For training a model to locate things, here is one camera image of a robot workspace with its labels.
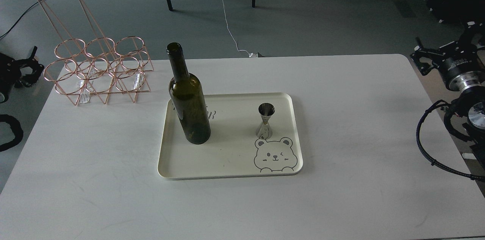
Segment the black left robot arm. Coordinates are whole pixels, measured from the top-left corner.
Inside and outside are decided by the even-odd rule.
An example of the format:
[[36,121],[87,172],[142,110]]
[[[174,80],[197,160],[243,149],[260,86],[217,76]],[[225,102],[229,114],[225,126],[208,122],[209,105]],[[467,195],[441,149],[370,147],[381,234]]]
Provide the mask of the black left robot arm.
[[[31,87],[37,83],[40,75],[43,73],[45,66],[40,64],[35,58],[38,50],[37,46],[33,47],[31,55],[26,59],[15,60],[14,58],[0,54],[0,102],[4,103],[10,97],[14,87]],[[31,74],[22,75],[21,69],[29,67],[32,69]]]

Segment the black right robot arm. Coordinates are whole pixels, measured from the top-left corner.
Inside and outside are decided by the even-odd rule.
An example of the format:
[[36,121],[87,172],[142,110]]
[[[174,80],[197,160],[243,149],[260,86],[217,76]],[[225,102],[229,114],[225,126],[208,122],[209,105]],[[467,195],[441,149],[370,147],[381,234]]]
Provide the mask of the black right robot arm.
[[484,34],[484,24],[468,22],[460,38],[436,50],[426,48],[417,37],[411,54],[420,73],[439,71],[447,90],[459,92],[444,115],[444,125],[454,137],[484,145],[484,64],[478,52],[484,43],[472,43],[476,34]]

